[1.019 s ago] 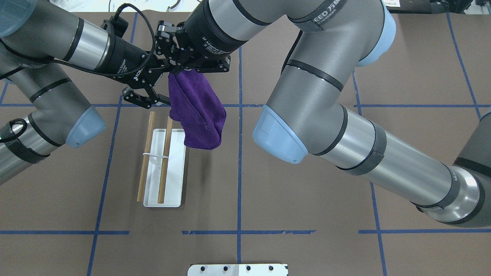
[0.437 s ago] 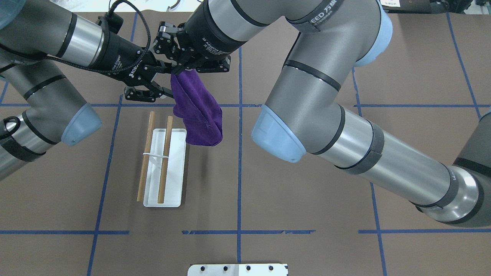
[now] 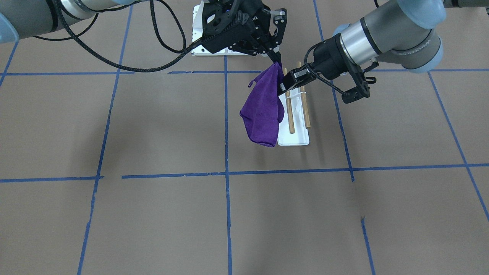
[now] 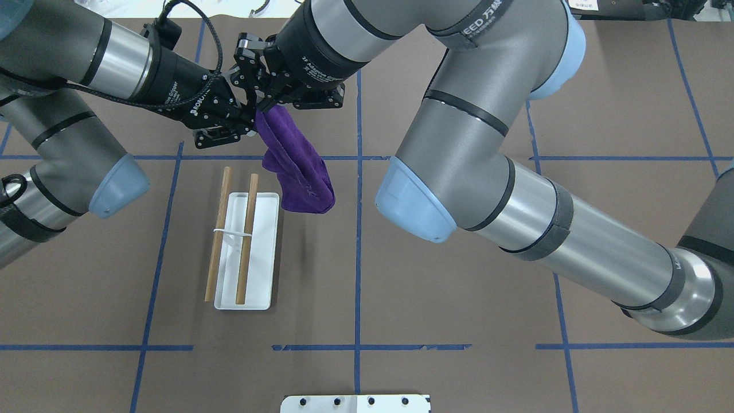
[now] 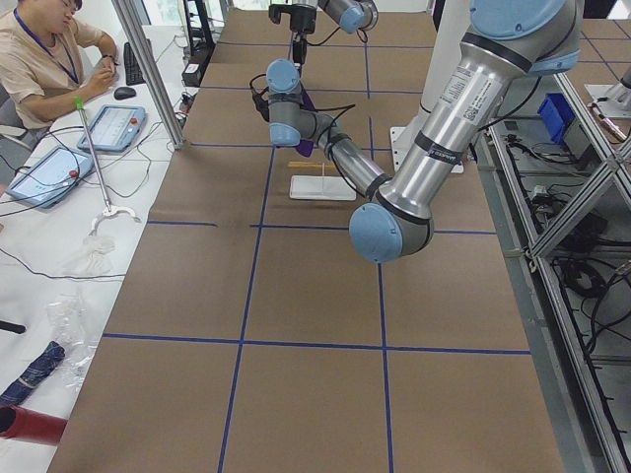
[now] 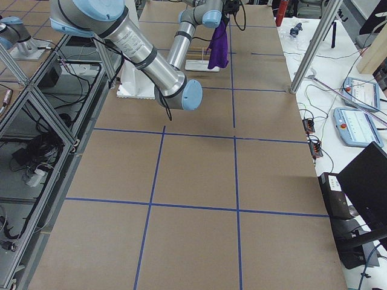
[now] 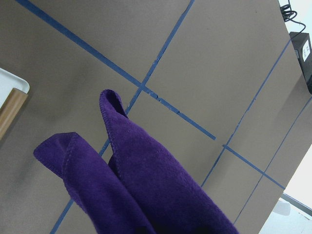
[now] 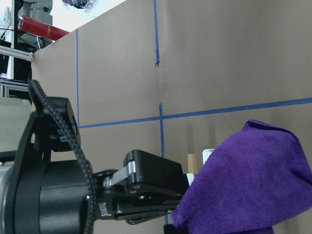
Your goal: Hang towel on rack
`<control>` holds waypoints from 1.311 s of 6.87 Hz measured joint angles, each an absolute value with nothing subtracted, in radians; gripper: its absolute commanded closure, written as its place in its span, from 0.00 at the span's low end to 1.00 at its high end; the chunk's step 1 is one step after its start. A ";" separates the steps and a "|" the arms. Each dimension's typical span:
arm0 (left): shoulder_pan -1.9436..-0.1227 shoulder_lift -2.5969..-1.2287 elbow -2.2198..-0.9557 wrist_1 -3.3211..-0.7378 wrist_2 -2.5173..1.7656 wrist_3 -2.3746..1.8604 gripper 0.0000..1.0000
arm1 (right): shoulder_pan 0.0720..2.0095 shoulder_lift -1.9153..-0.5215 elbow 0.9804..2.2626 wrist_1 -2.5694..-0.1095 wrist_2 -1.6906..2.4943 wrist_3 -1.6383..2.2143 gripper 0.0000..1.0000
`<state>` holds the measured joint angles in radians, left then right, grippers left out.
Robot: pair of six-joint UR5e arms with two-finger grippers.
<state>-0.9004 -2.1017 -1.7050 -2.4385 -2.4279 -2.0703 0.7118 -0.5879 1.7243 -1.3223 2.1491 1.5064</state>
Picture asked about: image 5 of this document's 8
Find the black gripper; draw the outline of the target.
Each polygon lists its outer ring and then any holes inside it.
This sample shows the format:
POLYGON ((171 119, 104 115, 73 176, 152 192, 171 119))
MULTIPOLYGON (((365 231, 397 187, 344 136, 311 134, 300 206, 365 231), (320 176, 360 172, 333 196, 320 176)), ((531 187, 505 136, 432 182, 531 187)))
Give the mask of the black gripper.
POLYGON ((309 42, 305 35, 316 29, 316 0, 292 0, 290 5, 290 30, 295 33, 292 39, 292 60, 303 66, 306 62, 309 42))

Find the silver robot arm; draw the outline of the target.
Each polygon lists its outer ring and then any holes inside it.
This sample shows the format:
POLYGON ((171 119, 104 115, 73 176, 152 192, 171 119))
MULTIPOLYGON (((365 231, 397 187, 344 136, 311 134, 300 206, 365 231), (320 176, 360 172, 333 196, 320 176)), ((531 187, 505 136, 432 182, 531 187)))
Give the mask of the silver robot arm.
POLYGON ((367 32, 378 22, 379 12, 373 1, 290 1, 290 30, 294 34, 292 58, 303 65, 307 58, 308 36, 316 31, 317 10, 322 10, 343 31, 367 32))
POLYGON ((313 142, 367 198, 349 223, 364 258, 385 263, 413 254, 432 238, 432 200, 511 84, 576 65, 583 14, 581 1, 447 2, 433 56, 444 55, 448 39, 458 39, 460 59, 448 60, 454 69, 393 176, 370 161, 335 118, 307 109, 301 74, 287 59, 271 62, 265 74, 270 140, 277 147, 313 142))

